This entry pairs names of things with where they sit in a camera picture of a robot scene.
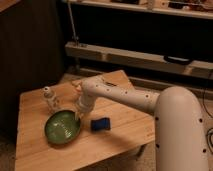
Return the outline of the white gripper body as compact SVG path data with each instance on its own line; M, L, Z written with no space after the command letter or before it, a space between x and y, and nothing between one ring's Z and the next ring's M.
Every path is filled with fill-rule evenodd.
M90 113L95 106L95 98L88 95L81 95L77 102L76 108L80 114L88 114Z

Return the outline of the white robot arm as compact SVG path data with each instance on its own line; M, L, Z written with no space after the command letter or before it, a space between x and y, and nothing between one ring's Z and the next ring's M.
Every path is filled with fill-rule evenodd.
M156 171L210 171L202 109L190 90L180 86L159 93L125 89L95 76L80 83L78 112L91 112L99 97L154 117Z

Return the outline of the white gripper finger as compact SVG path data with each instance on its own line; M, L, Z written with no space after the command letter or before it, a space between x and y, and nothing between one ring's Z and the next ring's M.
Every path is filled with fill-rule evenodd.
M75 119L78 120L78 119L80 119L80 118L81 118L81 113L76 112L76 114L75 114Z

